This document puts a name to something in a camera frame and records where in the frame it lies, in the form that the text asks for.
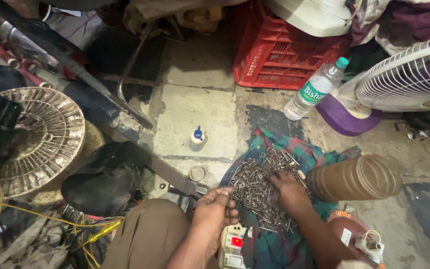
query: red wire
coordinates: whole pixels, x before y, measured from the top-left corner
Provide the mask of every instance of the red wire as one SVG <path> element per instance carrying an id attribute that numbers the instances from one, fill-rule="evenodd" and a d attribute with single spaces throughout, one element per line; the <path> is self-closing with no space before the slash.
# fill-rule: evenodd
<path id="1" fill-rule="evenodd" d="M 83 24 L 81 24 L 81 26 L 79 26 L 77 29 L 74 30 L 74 32 L 72 32 L 72 34 L 70 34 L 68 37 L 71 37 L 73 34 L 75 34 L 75 32 L 77 32 L 77 30 L 79 30 L 80 28 L 82 28 L 82 26 L 87 25 L 87 23 L 92 20 L 92 18 L 96 15 L 97 13 L 95 13 L 94 15 L 92 15 L 86 22 L 84 22 Z"/>

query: brown cylindrical container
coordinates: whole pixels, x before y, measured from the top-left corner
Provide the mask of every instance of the brown cylindrical container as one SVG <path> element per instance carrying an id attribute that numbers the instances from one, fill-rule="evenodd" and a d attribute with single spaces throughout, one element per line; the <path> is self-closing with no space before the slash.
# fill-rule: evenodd
<path id="1" fill-rule="evenodd" d="M 308 189 L 321 200 L 381 200 L 401 191 L 401 182 L 389 162 L 378 155 L 363 155 L 311 169 Z"/>

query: green plaid cloth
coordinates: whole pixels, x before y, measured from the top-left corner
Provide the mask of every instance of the green plaid cloth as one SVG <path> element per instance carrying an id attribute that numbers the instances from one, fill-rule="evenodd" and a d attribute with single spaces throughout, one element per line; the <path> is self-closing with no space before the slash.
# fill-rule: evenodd
<path id="1" fill-rule="evenodd" d="M 321 149 L 306 141 L 292 138 L 286 135 L 272 134 L 266 130 L 256 129 L 250 149 L 238 158 L 225 173 L 220 186 L 227 186 L 235 173 L 236 168 L 246 159 L 252 158 L 261 164 L 262 153 L 273 147 L 276 150 L 284 150 L 293 157 L 302 159 L 299 169 L 306 175 L 313 167 L 324 166 L 355 158 L 361 155 L 361 150 L 354 146 L 341 154 L 336 151 L 323 153 Z M 336 204 L 312 199 L 313 208 L 326 221 L 329 214 L 335 210 Z M 279 234 L 260 229 L 256 215 L 245 207 L 238 207 L 240 220 L 246 227 L 253 227 L 253 238 L 247 235 L 243 238 L 242 255 L 245 266 L 253 269 L 309 269 L 315 268 L 305 240 L 298 229 L 293 234 Z"/>

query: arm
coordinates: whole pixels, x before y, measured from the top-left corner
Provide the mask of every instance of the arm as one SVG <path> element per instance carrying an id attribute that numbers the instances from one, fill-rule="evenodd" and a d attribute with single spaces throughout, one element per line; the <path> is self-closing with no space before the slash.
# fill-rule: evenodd
<path id="1" fill-rule="evenodd" d="M 238 223 L 238 210 L 230 200 L 233 187 L 216 188 L 198 200 L 192 226 L 165 265 L 166 269 L 203 269 L 220 245 L 220 233 Z"/>
<path id="2" fill-rule="evenodd" d="M 342 260 L 357 260 L 314 211 L 304 187 L 294 175 L 278 172 L 271 175 L 270 181 L 280 192 L 281 206 L 298 223 L 320 269 L 337 268 Z"/>

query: pile of screws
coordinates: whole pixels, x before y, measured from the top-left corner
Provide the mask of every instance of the pile of screws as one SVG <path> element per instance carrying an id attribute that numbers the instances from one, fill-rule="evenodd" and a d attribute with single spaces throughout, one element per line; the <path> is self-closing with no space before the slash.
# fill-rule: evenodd
<path id="1" fill-rule="evenodd" d="M 279 192 L 275 185 L 265 178 L 277 170 L 292 173 L 308 192 L 304 178 L 298 174 L 301 159 L 295 159 L 290 154 L 273 148 L 269 148 L 260 157 L 263 159 L 261 165 L 254 159 L 248 159 L 236 168 L 229 183 L 235 187 L 231 198 L 252 211 L 262 229 L 293 233 L 297 224 L 278 206 Z"/>

